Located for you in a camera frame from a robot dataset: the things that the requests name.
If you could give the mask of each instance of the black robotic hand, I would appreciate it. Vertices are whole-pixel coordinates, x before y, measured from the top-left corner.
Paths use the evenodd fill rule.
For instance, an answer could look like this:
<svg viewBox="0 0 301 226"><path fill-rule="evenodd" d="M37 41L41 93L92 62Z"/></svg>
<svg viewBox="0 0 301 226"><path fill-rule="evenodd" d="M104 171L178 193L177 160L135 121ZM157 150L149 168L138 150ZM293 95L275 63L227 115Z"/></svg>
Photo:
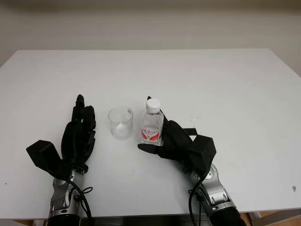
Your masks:
<svg viewBox="0 0 301 226"><path fill-rule="evenodd" d="M94 108L85 107L83 96L78 95L71 122L67 124L62 138L63 158L60 158L49 141L39 140L26 149L33 163L54 177L54 194L47 224L49 226L78 226L80 205L86 212L89 223L93 225L89 204L84 195L93 188L81 190L81 186L83 175L88 171L85 162L95 143L95 126Z"/></svg>
<svg viewBox="0 0 301 226"><path fill-rule="evenodd" d="M196 138L192 141L190 136L196 136ZM164 115L162 140L162 146L138 144L138 148L157 154L161 158L181 162L185 173L194 171L204 180L216 153L211 137L198 135L195 128L183 129L178 123L169 121Z"/></svg>
<svg viewBox="0 0 301 226"><path fill-rule="evenodd" d="M216 154L213 139L198 135L195 128L183 129L164 116L162 140L162 146L138 144L138 148L161 158L179 161L183 164L183 171L190 173L195 184L189 196L189 211L194 226L196 221L191 208L193 195L204 206L213 226L246 226L212 164Z"/></svg>

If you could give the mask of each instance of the wooden floor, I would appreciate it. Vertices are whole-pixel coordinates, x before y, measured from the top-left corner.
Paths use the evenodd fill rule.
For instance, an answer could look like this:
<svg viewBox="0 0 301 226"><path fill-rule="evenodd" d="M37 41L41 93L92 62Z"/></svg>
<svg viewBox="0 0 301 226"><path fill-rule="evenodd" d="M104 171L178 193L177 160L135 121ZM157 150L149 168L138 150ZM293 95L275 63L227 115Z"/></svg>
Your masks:
<svg viewBox="0 0 301 226"><path fill-rule="evenodd" d="M270 215L272 213L276 213L276 212L277 211L260 212L260 215L262 217L265 217L265 216L268 216L268 215ZM241 218L245 221L247 226L252 226L249 214L242 213ZM293 219L290 219L290 220L285 220L285 221L282 221L280 223L273 224L273 226L301 226L301 217L293 218Z"/></svg>

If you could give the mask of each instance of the clear plastic cup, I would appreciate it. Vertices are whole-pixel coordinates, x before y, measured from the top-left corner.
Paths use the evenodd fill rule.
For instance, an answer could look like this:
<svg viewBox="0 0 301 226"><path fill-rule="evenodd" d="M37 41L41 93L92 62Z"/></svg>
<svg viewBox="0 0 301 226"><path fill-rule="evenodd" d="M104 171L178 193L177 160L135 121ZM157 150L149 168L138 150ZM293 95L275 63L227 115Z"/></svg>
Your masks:
<svg viewBox="0 0 301 226"><path fill-rule="evenodd" d="M109 111L110 130L117 139L127 139L133 132L133 111L126 106L114 107Z"/></svg>

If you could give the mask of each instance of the bottle label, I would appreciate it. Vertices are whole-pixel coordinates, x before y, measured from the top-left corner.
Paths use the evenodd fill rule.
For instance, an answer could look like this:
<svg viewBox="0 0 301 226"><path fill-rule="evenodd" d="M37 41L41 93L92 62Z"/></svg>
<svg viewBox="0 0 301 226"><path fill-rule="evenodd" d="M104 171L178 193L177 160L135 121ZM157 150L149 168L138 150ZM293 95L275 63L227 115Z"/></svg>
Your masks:
<svg viewBox="0 0 301 226"><path fill-rule="evenodd" d="M159 139L158 128L145 128L141 130L142 138L145 140L157 141Z"/></svg>

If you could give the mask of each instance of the bottle cap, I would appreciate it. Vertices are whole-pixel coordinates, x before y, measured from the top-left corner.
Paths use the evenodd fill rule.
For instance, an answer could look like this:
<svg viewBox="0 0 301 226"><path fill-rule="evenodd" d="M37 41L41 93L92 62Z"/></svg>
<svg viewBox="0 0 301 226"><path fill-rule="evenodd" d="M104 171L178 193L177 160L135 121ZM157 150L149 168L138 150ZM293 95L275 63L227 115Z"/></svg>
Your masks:
<svg viewBox="0 0 301 226"><path fill-rule="evenodd" d="M160 111L160 101L155 98L151 98L146 102L146 110L150 114L157 114Z"/></svg>

